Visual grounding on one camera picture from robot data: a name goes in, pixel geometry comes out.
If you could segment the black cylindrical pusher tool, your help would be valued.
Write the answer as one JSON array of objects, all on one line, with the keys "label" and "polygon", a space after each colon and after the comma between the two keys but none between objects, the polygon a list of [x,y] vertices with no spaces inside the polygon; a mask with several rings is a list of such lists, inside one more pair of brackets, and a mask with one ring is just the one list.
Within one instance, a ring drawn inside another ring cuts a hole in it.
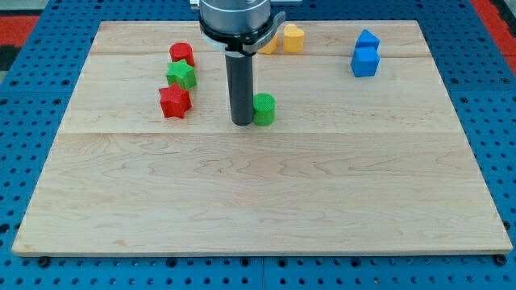
[{"label": "black cylindrical pusher tool", "polygon": [[252,57],[226,56],[231,121],[237,126],[249,125],[254,116]]}]

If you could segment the yellow block behind arm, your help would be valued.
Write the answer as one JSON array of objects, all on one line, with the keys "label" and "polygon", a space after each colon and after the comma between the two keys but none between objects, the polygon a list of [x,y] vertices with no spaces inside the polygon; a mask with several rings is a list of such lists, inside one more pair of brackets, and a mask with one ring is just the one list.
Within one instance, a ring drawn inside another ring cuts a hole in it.
[{"label": "yellow block behind arm", "polygon": [[273,38],[261,49],[258,50],[260,54],[271,55],[277,50],[278,36],[274,35]]}]

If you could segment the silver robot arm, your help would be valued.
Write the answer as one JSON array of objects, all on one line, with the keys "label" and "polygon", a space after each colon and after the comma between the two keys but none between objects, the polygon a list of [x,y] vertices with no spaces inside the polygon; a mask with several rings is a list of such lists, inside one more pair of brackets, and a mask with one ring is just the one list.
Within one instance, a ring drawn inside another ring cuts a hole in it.
[{"label": "silver robot arm", "polygon": [[252,123],[253,56],[269,44],[285,12],[273,14],[270,0],[200,0],[202,38],[225,55],[231,121]]}]

